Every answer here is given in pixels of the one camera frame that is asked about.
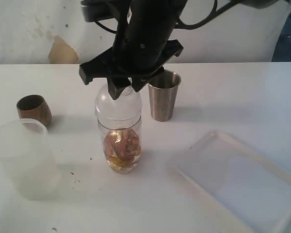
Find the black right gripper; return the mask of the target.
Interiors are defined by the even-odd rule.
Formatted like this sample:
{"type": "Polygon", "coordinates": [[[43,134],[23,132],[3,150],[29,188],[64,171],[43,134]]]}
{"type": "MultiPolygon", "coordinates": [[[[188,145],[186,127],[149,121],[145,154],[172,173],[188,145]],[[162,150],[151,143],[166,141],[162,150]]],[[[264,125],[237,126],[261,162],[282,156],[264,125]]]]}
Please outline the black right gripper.
{"type": "Polygon", "coordinates": [[[108,92],[113,100],[132,86],[139,92],[154,77],[164,72],[162,65],[168,39],[176,19],[184,9],[182,0],[118,0],[117,29],[111,48],[79,68],[84,84],[94,78],[107,78],[108,92]],[[144,77],[133,75],[150,74],[144,77]],[[130,83],[127,77],[133,77],[130,83]]]}

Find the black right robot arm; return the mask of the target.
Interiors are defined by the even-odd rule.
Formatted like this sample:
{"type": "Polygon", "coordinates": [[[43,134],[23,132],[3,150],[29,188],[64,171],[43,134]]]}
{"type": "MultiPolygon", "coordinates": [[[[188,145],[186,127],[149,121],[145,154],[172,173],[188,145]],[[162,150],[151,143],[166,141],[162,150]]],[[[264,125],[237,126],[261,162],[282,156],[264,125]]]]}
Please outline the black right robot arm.
{"type": "Polygon", "coordinates": [[[113,45],[80,65],[84,84],[106,78],[116,100],[125,88],[140,91],[182,53],[187,62],[270,61],[291,13],[291,0],[83,0],[86,22],[115,19],[113,45]]]}

